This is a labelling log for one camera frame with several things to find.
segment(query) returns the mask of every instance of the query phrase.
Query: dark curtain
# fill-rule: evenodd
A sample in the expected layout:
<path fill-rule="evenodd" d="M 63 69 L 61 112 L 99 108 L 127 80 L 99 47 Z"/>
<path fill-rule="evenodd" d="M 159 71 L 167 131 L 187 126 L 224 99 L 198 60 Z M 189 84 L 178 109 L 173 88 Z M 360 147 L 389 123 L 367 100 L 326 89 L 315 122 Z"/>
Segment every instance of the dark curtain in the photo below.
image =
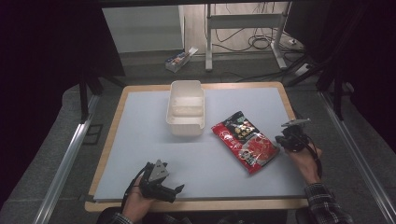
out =
<path fill-rule="evenodd" d="M 52 1 L 0 4 L 1 204 L 30 164 L 80 74 L 124 76 L 102 9 Z"/>
<path fill-rule="evenodd" d="M 332 55 L 352 13 L 361 3 L 368 7 L 336 64 L 344 82 L 354 87 L 352 103 L 396 151 L 393 116 L 396 114 L 396 1 L 329 0 L 293 2 L 285 31 L 300 40 L 317 63 Z"/>

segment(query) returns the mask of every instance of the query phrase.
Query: wall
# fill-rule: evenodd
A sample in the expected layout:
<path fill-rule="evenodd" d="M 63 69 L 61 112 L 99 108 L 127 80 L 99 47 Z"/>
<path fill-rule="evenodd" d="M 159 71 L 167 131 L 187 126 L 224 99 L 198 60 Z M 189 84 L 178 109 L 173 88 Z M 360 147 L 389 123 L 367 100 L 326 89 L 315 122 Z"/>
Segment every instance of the wall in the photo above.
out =
<path fill-rule="evenodd" d="M 81 74 L 124 76 L 101 8 L 59 1 L 0 7 L 0 205 L 35 157 Z"/>
<path fill-rule="evenodd" d="M 182 7 L 112 7 L 103 12 L 118 53 L 184 49 Z"/>
<path fill-rule="evenodd" d="M 370 2 L 346 46 L 343 77 L 354 88 L 352 103 L 396 153 L 395 10 L 393 0 Z"/>

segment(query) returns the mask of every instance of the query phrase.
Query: metal rail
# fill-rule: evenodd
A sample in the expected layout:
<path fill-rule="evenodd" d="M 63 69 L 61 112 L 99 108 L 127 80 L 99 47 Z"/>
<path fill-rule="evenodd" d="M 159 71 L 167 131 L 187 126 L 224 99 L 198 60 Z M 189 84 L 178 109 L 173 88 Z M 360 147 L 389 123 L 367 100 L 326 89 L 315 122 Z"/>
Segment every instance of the metal rail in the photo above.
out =
<path fill-rule="evenodd" d="M 344 143 L 346 144 L 346 148 L 348 149 L 352 160 L 355 162 L 358 170 L 361 172 L 361 176 L 365 181 L 368 189 L 373 194 L 379 209 L 384 215 L 385 220 L 389 224 L 396 223 L 396 211 L 392 204 L 392 200 L 385 192 L 381 183 L 375 177 L 375 174 L 367 163 L 367 160 L 364 159 L 361 151 L 359 150 L 359 147 L 349 133 L 347 126 L 337 117 L 337 115 L 335 115 L 334 111 L 332 110 L 332 100 L 330 99 L 329 94 L 323 92 L 319 92 L 318 94 L 323 100 L 323 103 L 326 105 L 327 111 L 332 119 L 332 122 L 334 123 L 335 128 L 340 133 Z"/>
<path fill-rule="evenodd" d="M 37 214 L 35 215 L 35 220 L 33 221 L 34 224 L 44 224 L 50 221 L 50 216 L 52 215 L 53 209 L 55 208 L 59 196 L 61 195 L 64 183 L 66 182 L 66 179 L 73 166 L 74 160 L 78 154 L 84 136 L 88 131 L 88 128 L 90 127 L 93 113 L 95 111 L 99 98 L 100 96 L 98 95 L 94 95 L 91 98 L 88 105 L 89 116 L 84 123 L 78 125 L 76 132 L 70 142 L 70 145 L 67 148 L 66 153 L 64 154 L 64 158 L 59 165 L 58 171 L 56 172 L 56 175 L 49 186 L 49 190 L 47 191 L 47 194 L 42 204 L 40 205 Z"/>

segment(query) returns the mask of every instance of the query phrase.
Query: white box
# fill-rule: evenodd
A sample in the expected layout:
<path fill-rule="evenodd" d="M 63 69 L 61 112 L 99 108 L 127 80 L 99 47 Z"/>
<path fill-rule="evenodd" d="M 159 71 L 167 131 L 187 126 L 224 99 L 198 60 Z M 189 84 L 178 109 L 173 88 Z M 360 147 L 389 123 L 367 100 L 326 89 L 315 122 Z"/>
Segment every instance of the white box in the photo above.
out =
<path fill-rule="evenodd" d="M 172 71 L 172 72 L 177 72 L 184 64 L 186 64 L 191 56 L 198 51 L 196 48 L 191 48 L 189 52 L 181 52 L 171 58 L 168 58 L 165 61 L 165 68 Z"/>
<path fill-rule="evenodd" d="M 179 80 L 171 85 L 166 122 L 172 134 L 196 136 L 205 127 L 205 92 L 198 80 Z"/>

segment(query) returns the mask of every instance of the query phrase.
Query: red snack bag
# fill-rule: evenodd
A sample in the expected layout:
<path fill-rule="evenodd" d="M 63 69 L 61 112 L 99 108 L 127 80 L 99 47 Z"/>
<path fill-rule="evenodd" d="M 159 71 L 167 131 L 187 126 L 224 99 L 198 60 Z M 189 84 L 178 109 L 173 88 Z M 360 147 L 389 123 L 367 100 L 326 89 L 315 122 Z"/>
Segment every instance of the red snack bag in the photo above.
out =
<path fill-rule="evenodd" d="M 279 148 L 250 123 L 241 111 L 213 126 L 212 131 L 250 174 L 259 171 L 279 151 Z"/>

